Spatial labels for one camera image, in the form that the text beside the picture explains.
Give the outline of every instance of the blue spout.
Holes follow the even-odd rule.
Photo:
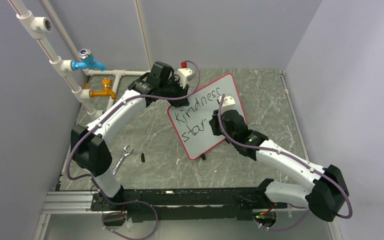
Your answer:
[[[89,49],[82,49],[78,52],[78,57],[82,62],[72,61],[71,68],[73,70],[77,69],[99,69],[101,71],[105,70],[105,66],[98,62],[94,61],[94,55],[91,53]]]
[[[101,71],[105,70],[105,66],[98,61],[92,61],[89,63],[72,61],[71,68],[73,70],[78,70],[78,69],[99,69]]]

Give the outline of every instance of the wrench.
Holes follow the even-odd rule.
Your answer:
[[[118,160],[117,164],[115,165],[114,169],[112,170],[112,175],[116,175],[117,171],[120,169],[120,166],[125,161],[127,156],[133,153],[133,148],[129,151],[127,150],[130,147],[130,145],[127,145],[123,148],[123,156],[121,156],[120,160]]]

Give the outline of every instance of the red-edged whiteboard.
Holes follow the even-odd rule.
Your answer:
[[[242,101],[231,73],[201,87],[188,98],[189,106],[170,106],[167,109],[168,117],[191,160],[199,158],[225,139],[223,136],[214,136],[209,124],[213,111],[219,108],[217,99],[222,94],[232,96],[236,102],[235,109],[246,122]]]

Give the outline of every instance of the white wall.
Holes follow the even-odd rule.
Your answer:
[[[134,0],[50,0],[76,48],[108,70],[149,70]]]
[[[285,69],[321,0],[138,0],[151,61]]]
[[[348,185],[344,239],[384,240],[384,0],[324,0],[286,74],[310,159]]]
[[[46,16],[38,0],[24,0]],[[72,59],[57,31],[48,40]],[[79,84],[86,80],[75,75]],[[32,239],[46,192],[57,183],[80,104],[42,49],[0,0],[0,240]]]

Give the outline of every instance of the yellow valve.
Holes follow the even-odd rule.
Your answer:
[[[113,85],[113,81],[111,81],[111,79],[104,78],[104,79],[102,79],[102,86],[103,86],[102,91],[92,91],[91,90],[89,92],[89,96],[91,98],[111,96],[112,99],[116,99],[117,95],[111,90],[111,85]]]

